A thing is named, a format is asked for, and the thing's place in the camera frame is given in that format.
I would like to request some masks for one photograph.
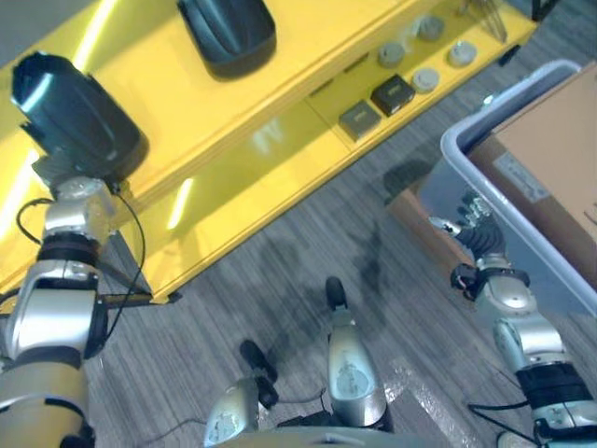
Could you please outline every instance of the cardboard box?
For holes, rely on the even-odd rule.
[[[469,157],[597,289],[597,64],[495,128]]]

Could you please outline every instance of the small black box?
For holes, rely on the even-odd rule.
[[[382,110],[386,117],[390,117],[400,107],[412,100],[414,93],[414,89],[407,81],[394,75],[373,90],[371,101]]]
[[[358,140],[380,122],[382,117],[365,100],[340,115],[340,126],[353,140]]]

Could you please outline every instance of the black device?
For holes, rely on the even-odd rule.
[[[276,48],[276,27],[262,0],[179,0],[208,70],[240,77],[260,67]]]
[[[399,75],[394,75],[376,87],[371,94],[371,101],[382,110],[386,117],[414,98],[415,91]]]
[[[13,69],[12,101],[29,120],[21,127],[48,154],[33,168],[50,187],[86,175],[115,189],[146,155],[146,138],[126,112],[62,56],[22,59]]]
[[[356,141],[377,126],[381,119],[373,107],[361,100],[340,115],[339,122],[341,128]]]

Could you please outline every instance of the plastic bin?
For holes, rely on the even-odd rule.
[[[430,215],[456,220],[457,207],[473,189],[492,207],[506,236],[508,257],[530,275],[540,308],[597,315],[597,292],[466,156],[492,128],[579,70],[570,61],[547,63],[451,126],[441,137],[443,158],[418,195]]]

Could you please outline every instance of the round gray object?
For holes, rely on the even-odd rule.
[[[477,48],[464,40],[459,40],[450,49],[448,59],[454,67],[465,67],[475,61]]]
[[[380,47],[377,61],[384,68],[396,67],[404,58],[404,48],[397,42],[387,42]]]
[[[412,85],[418,93],[429,93],[439,84],[439,73],[434,68],[421,68],[412,76]]]
[[[444,31],[444,21],[436,16],[425,16],[419,23],[419,37],[433,42]]]

